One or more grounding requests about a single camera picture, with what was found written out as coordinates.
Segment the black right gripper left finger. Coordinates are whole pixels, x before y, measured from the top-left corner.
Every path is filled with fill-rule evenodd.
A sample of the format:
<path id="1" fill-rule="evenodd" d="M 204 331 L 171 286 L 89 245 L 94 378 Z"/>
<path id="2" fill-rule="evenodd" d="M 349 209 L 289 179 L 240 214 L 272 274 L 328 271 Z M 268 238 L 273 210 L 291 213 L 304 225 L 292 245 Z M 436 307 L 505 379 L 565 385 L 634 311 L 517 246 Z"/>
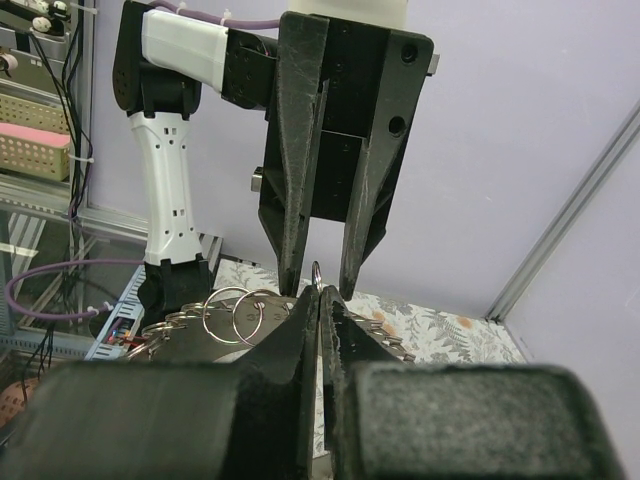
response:
<path id="1" fill-rule="evenodd" d="M 5 479 L 307 479 L 319 293 L 234 362 L 66 363 L 1 457 Z"/>

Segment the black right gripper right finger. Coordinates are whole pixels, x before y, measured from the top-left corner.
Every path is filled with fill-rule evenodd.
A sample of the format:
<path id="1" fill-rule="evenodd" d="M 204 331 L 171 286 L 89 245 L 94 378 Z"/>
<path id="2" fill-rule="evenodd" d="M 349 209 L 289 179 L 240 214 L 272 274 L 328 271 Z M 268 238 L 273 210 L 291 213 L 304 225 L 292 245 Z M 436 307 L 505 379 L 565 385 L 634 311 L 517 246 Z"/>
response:
<path id="1" fill-rule="evenodd" d="M 324 443 L 338 479 L 621 479 L 599 409 L 552 365 L 413 366 L 320 297 Z"/>

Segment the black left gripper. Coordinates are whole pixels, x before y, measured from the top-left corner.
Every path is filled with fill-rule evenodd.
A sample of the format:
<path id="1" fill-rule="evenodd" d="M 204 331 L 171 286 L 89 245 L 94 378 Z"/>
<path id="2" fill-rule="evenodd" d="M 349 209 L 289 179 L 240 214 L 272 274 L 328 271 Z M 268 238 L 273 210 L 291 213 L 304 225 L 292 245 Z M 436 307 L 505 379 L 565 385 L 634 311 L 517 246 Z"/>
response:
<path id="1" fill-rule="evenodd" d="M 287 11 L 248 38 L 248 106 L 268 124 L 258 215 L 298 291 L 310 221 L 344 227 L 339 291 L 386 235 L 408 132 L 433 54 L 423 34 Z"/>

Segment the large metal keyring disc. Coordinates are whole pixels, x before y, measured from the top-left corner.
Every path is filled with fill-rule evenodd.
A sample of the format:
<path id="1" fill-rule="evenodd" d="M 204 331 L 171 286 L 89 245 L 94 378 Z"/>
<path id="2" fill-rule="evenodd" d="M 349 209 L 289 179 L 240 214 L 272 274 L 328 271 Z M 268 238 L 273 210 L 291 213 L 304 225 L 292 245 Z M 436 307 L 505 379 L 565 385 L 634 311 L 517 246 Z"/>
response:
<path id="1" fill-rule="evenodd" d="M 296 302 L 266 288 L 218 288 L 145 326 L 121 360 L 231 363 L 285 323 Z"/>

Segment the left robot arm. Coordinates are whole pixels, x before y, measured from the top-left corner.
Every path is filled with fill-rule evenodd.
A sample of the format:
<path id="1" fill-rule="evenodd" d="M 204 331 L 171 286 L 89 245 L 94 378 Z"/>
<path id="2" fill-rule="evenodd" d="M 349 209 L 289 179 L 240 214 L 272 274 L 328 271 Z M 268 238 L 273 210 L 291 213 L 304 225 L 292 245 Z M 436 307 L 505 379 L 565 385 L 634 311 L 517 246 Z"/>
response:
<path id="1" fill-rule="evenodd" d="M 150 204 L 138 297 L 161 322 L 213 287 L 191 211 L 190 122 L 204 87 L 268 124 L 258 217 L 278 288 L 297 293 L 312 219 L 344 227 L 338 289 L 350 300 L 388 217 L 434 41 L 393 1 L 293 1 L 242 23 L 164 1 L 127 1 L 112 71 L 142 154 Z"/>

